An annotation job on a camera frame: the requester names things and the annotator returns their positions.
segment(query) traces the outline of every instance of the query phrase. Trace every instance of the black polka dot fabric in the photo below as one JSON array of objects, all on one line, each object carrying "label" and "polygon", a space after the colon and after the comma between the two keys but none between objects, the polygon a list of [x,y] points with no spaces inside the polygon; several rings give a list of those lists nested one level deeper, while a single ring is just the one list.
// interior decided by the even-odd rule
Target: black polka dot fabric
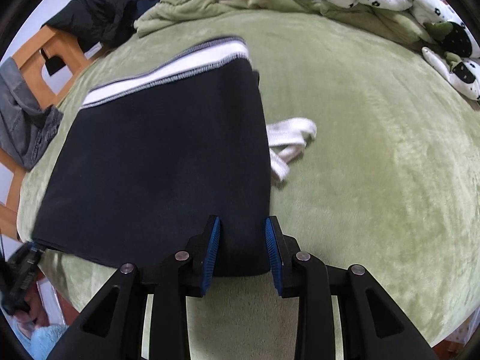
[{"label": "black polka dot fabric", "polygon": [[465,32],[465,29],[457,23],[450,22],[453,30],[439,43],[445,51],[457,54],[462,58],[470,57],[472,54],[472,42]]},{"label": "black polka dot fabric", "polygon": [[473,84],[476,80],[475,75],[469,71],[463,62],[460,62],[457,66],[455,66],[452,69],[452,73],[454,73],[465,84]]}]

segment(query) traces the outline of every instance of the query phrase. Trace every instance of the black fabric bag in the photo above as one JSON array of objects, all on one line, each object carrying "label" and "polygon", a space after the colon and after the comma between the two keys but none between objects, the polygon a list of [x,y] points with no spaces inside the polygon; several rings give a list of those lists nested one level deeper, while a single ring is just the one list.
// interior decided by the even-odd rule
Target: black fabric bag
[{"label": "black fabric bag", "polygon": [[161,262],[222,221],[216,275],[269,270],[270,158],[248,60],[81,109],[32,238],[93,262]]}]

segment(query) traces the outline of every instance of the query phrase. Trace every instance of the blue towel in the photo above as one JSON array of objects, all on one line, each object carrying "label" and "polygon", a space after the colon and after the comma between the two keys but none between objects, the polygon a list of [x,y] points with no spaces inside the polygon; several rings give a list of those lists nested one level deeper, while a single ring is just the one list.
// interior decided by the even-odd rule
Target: blue towel
[{"label": "blue towel", "polygon": [[30,340],[18,329],[16,321],[13,321],[12,329],[33,360],[46,360],[55,344],[68,329],[68,326],[51,325],[40,327],[32,333]]}]

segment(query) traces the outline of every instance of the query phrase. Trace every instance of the metal pin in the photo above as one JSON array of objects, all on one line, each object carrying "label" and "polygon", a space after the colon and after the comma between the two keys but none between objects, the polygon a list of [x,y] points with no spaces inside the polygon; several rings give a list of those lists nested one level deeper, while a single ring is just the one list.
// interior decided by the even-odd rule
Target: metal pin
[{"label": "metal pin", "polygon": [[188,258],[190,257],[190,255],[188,254],[187,251],[178,251],[177,253],[175,253],[175,259],[177,261],[185,261],[185,260],[188,260]]},{"label": "metal pin", "polygon": [[122,272],[123,274],[129,274],[133,270],[134,270],[134,265],[130,264],[129,262],[126,264],[123,264],[120,267],[120,272]]},{"label": "metal pin", "polygon": [[299,251],[296,255],[297,260],[300,261],[309,261],[310,259],[310,253],[306,251]]},{"label": "metal pin", "polygon": [[352,273],[357,276],[362,276],[365,273],[365,268],[361,265],[352,265]]}]

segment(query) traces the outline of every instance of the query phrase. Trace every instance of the white fabric strap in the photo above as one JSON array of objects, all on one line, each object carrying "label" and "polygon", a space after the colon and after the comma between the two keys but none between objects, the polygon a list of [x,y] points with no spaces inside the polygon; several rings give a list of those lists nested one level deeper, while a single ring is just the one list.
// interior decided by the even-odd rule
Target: white fabric strap
[{"label": "white fabric strap", "polygon": [[[316,136],[317,126],[313,121],[304,117],[294,117],[267,125],[270,164],[278,180],[285,180],[290,171],[287,164],[305,151],[306,139],[313,140]],[[286,147],[279,153],[275,153],[271,149],[279,146]]]},{"label": "white fabric strap", "polygon": [[189,52],[189,54],[141,76],[115,81],[111,84],[95,88],[88,92],[82,103],[82,108],[100,105],[103,100],[111,98],[112,96],[134,91],[136,88],[141,88],[142,86],[154,83],[168,76],[193,71],[197,68],[210,70],[218,67],[218,63],[227,59],[229,56],[243,56],[245,59],[248,59],[249,53],[245,43],[235,39],[228,40],[227,42],[218,40],[217,44]]}]

